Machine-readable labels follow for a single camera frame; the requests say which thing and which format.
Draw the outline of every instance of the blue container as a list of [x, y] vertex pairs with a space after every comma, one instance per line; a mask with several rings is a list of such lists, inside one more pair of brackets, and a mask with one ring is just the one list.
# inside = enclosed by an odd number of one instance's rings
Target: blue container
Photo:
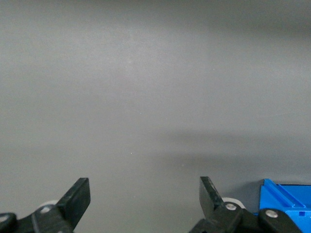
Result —
[[281, 210], [303, 233], [311, 233], [311, 185], [280, 185], [265, 179], [259, 208]]

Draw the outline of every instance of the gray tabletop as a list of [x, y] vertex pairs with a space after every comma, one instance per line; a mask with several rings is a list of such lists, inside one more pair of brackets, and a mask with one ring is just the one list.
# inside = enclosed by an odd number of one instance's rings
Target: gray tabletop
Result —
[[199, 177], [310, 183], [310, 1], [2, 1], [0, 212], [89, 177], [88, 232], [188, 232]]

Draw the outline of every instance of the bolt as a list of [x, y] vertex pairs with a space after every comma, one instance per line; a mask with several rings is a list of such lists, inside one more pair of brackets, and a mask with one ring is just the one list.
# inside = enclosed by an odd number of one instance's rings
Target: bolt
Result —
[[277, 213], [273, 210], [266, 210], [266, 215], [272, 218], [278, 217]]
[[232, 203], [226, 204], [225, 207], [226, 207], [228, 210], [236, 210], [236, 209], [237, 209], [237, 207], [236, 207], [234, 204], [232, 204]]
[[50, 211], [51, 209], [49, 208], [49, 207], [47, 207], [47, 206], [45, 206], [44, 208], [42, 208], [42, 210], [40, 210], [40, 213], [41, 214], [45, 214], [45, 213], [47, 213], [48, 211]]
[[4, 215], [2, 217], [0, 217], [0, 222], [5, 222], [6, 220], [8, 220], [9, 216], [8, 215]]

